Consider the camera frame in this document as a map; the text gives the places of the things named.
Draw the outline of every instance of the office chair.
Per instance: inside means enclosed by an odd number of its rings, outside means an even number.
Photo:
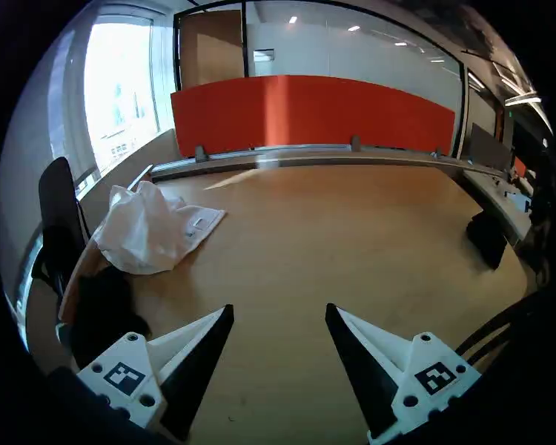
[[[66,285],[90,238],[85,215],[76,199],[72,173],[64,157],[51,162],[39,179],[43,247],[33,264],[31,276],[40,279],[58,296],[57,314]],[[80,216],[84,225],[83,233]]]

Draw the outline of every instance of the white plastic bag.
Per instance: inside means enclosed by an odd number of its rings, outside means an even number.
[[[95,241],[119,270],[155,274],[175,267],[224,216],[223,210],[167,201],[152,182],[140,182],[136,193],[115,185]]]

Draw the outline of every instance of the wooden desk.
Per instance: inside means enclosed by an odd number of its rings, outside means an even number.
[[[496,271],[485,266],[465,236],[480,207],[434,168],[277,168],[158,186],[227,211],[173,271],[130,278],[155,337],[234,304],[192,444],[365,443],[326,303],[455,347],[526,290],[510,246]]]

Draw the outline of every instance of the wooden door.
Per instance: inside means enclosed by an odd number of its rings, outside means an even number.
[[[243,77],[241,11],[186,16],[179,23],[182,90]]]

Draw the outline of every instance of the bright window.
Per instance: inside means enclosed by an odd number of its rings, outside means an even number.
[[[85,62],[85,112],[101,172],[159,131],[150,63],[152,27],[150,19],[102,16],[91,30]]]

